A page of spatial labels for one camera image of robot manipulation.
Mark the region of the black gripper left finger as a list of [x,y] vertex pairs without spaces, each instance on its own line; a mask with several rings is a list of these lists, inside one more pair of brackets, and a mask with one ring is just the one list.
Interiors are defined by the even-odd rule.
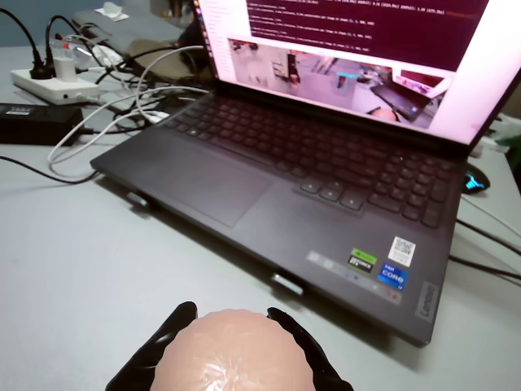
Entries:
[[194,302],[186,301],[178,305],[159,329],[114,375],[105,389],[109,391],[150,390],[155,378],[155,368],[162,359],[166,347],[197,317],[197,306]]

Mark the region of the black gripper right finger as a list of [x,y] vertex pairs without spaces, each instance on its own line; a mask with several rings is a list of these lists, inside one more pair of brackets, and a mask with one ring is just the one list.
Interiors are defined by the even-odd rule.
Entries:
[[352,385],[339,376],[322,347],[307,330],[280,309],[270,307],[267,313],[269,319],[278,322],[284,330],[292,334],[296,344],[304,351],[317,391],[353,391]]

